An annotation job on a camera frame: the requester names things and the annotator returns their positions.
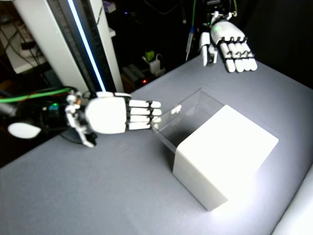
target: blue light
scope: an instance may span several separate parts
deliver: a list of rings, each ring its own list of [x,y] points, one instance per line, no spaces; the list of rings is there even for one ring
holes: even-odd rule
[[[101,76],[100,76],[100,73],[99,73],[99,70],[98,70],[98,67],[96,65],[96,62],[94,61],[94,58],[93,58],[93,55],[92,55],[92,52],[91,52],[91,49],[89,47],[89,44],[88,44],[88,41],[87,41],[87,38],[85,36],[85,32],[83,30],[83,27],[82,27],[82,24],[79,20],[79,17],[78,17],[78,14],[77,14],[77,11],[76,11],[76,8],[75,8],[75,5],[73,3],[73,0],[67,0],[68,4],[69,4],[69,7],[70,7],[70,10],[73,14],[73,17],[74,17],[74,20],[76,22],[76,25],[77,25],[77,28],[78,28],[78,31],[80,33],[80,36],[82,37],[82,40],[83,40],[83,43],[84,43],[84,46],[86,48],[86,51],[87,51],[87,54],[88,54],[88,57],[91,61],[91,64],[92,64],[92,67],[93,67],[93,70],[97,76],[97,79],[98,79],[98,82],[100,84],[100,87],[102,89],[102,91],[106,91],[105,87],[104,87],[104,84],[103,84],[103,81],[101,79]]]

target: gray table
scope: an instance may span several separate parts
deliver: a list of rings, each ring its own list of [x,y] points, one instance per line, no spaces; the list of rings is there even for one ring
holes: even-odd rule
[[[167,110],[202,87],[278,137],[249,197],[207,212],[151,131],[99,136],[94,149],[55,137],[0,170],[0,234],[270,234],[313,161],[313,91],[258,66],[229,74],[198,57],[133,94]]]

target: transparent box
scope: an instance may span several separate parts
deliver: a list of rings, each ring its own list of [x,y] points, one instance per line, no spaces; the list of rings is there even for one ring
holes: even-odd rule
[[[175,153],[177,146],[183,140],[223,106],[199,89],[156,119],[152,123],[152,130]]]

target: robotic hand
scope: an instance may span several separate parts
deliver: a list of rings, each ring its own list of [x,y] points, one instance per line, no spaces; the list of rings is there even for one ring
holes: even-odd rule
[[[210,33],[201,34],[200,50],[203,66],[217,62],[217,51],[215,50],[217,47],[228,72],[255,71],[258,66],[254,54],[246,43],[247,37],[239,28],[228,21],[232,15],[236,16],[236,13],[229,13],[228,16],[224,16],[215,11],[211,19]]]
[[[80,92],[65,87],[1,98],[0,116],[15,137],[32,139],[41,132],[66,130],[70,126],[88,147],[96,145],[95,133],[149,129],[152,121],[160,122],[159,102],[133,100],[125,93],[97,92],[96,96],[82,105]]]
[[[94,147],[86,134],[90,130],[100,134],[118,134],[127,130],[149,129],[151,121],[160,122],[161,104],[156,101],[133,100],[130,94],[97,92],[97,98],[89,101],[82,117],[77,103],[79,94],[67,97],[67,120],[75,128],[82,143]]]

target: blue led light strip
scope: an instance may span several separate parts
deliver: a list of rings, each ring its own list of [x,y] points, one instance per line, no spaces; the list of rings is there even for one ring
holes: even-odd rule
[[[100,76],[98,67],[97,67],[97,65],[96,65],[96,62],[94,61],[94,58],[93,58],[91,49],[90,49],[90,47],[89,47],[87,38],[86,38],[86,36],[85,36],[85,32],[84,32],[84,30],[83,30],[82,24],[80,23],[80,20],[79,20],[79,17],[78,17],[78,14],[77,14],[75,5],[74,5],[74,3],[73,3],[73,0],[67,0],[67,2],[68,2],[68,4],[69,4],[70,10],[71,10],[71,12],[72,12],[72,14],[73,14],[73,17],[74,17],[74,20],[75,20],[75,22],[76,22],[76,25],[77,25],[78,31],[79,31],[79,33],[80,33],[80,36],[82,37],[82,40],[83,40],[84,46],[85,46],[85,48],[86,48],[88,57],[89,57],[89,59],[90,59],[90,61],[91,61],[93,70],[94,70],[94,72],[96,73],[96,76],[97,76],[98,82],[99,82],[99,84],[100,84],[100,87],[101,87],[102,91],[105,92],[106,89],[105,89],[104,84],[103,84],[103,81],[102,81],[102,79],[101,79],[101,76]]]

